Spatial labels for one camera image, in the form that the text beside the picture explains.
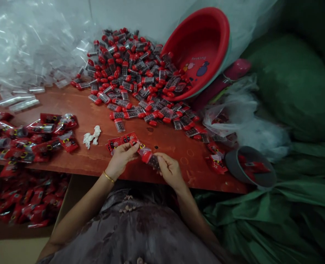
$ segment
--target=green tarp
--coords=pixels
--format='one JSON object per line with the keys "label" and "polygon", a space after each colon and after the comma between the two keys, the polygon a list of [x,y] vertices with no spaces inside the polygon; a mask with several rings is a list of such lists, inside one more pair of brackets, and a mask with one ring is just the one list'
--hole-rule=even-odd
{"label": "green tarp", "polygon": [[258,74],[259,98],[290,128],[293,150],[275,164],[271,192],[194,197],[221,244],[249,263],[325,263],[325,64],[289,33],[262,37],[242,58]]}

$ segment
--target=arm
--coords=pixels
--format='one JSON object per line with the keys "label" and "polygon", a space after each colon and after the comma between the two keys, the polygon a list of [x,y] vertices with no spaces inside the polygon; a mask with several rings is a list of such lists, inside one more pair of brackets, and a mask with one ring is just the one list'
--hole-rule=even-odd
{"label": "arm", "polygon": [[113,182],[105,176],[105,173],[116,181],[124,172],[126,164],[137,158],[136,152],[138,148],[138,144],[131,147],[129,143],[116,148],[115,154],[106,170],[102,173],[94,186],[58,224],[49,241],[42,249],[37,261],[60,250],[75,236],[80,228],[99,212],[113,187]]}
{"label": "arm", "polygon": [[221,247],[218,239],[199,211],[188,186],[182,178],[178,161],[164,153],[155,153],[155,155],[158,157],[161,169],[160,174],[177,194],[181,215],[185,224],[204,242],[220,261],[235,263],[235,259],[230,253]]}

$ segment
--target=pink bottle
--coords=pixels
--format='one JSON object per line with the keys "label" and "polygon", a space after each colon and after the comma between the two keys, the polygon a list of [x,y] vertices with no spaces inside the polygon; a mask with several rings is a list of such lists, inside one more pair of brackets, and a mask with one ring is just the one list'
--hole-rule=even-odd
{"label": "pink bottle", "polygon": [[203,109],[219,92],[246,75],[251,66],[251,63],[246,59],[236,60],[194,100],[192,108],[195,111]]}

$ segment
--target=dress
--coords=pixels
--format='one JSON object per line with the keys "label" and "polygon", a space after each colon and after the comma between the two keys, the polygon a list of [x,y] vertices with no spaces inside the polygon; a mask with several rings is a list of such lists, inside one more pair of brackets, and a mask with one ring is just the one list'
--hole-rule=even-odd
{"label": "dress", "polygon": [[115,186],[100,213],[38,263],[220,263],[166,206],[163,188],[151,186]]}

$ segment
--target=table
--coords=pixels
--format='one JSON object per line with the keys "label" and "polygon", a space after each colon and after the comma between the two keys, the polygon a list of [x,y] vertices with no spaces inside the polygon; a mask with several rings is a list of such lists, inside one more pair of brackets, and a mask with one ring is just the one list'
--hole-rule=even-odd
{"label": "table", "polygon": [[[183,131],[174,130],[172,124],[158,124],[153,128],[138,118],[126,120],[126,131],[118,133],[113,121],[109,118],[111,111],[105,104],[100,106],[93,104],[87,98],[89,94],[90,91],[80,92],[70,85],[63,89],[46,88],[46,93],[36,95],[40,100],[40,105],[15,114],[10,121],[15,126],[27,125],[37,120],[40,113],[73,113],[79,122],[79,126],[74,128],[80,145],[78,150],[73,154],[64,150],[57,151],[49,163],[33,163],[29,164],[28,168],[100,176],[111,158],[105,148],[107,140],[134,131],[139,140],[153,152],[166,153],[180,163],[183,178],[189,187],[241,194],[248,192],[247,186],[229,173],[217,175],[209,169],[204,157],[210,153],[204,143],[188,138]],[[138,105],[133,97],[130,101]],[[99,125],[102,130],[98,145],[91,145],[88,150],[82,144],[83,136],[88,132],[94,133],[96,125]],[[139,159],[127,165],[120,179],[165,184],[160,175]]]}

